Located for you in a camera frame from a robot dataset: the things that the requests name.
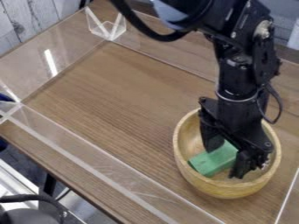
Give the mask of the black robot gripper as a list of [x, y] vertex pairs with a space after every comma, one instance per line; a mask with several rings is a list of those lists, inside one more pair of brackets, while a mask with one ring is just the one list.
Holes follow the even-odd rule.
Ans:
[[229, 141], [238, 149], [237, 161], [230, 170], [231, 179], [244, 179], [257, 168], [269, 165], [274, 152], [270, 137], [264, 128], [269, 93], [262, 92], [249, 99], [199, 99], [201, 137], [207, 152], [214, 152]]

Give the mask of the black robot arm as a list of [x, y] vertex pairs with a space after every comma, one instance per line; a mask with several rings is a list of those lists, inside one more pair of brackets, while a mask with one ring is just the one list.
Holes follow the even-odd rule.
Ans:
[[173, 42], [202, 32], [214, 45], [219, 63], [217, 98], [199, 99], [201, 137], [206, 151], [225, 143], [237, 149], [233, 178], [268, 165], [274, 144], [262, 122], [269, 99], [280, 99], [272, 80], [280, 75], [276, 26], [270, 9], [260, 0], [151, 0], [161, 21], [173, 29], [154, 31], [134, 12], [127, 0], [110, 0], [131, 25], [150, 38]]

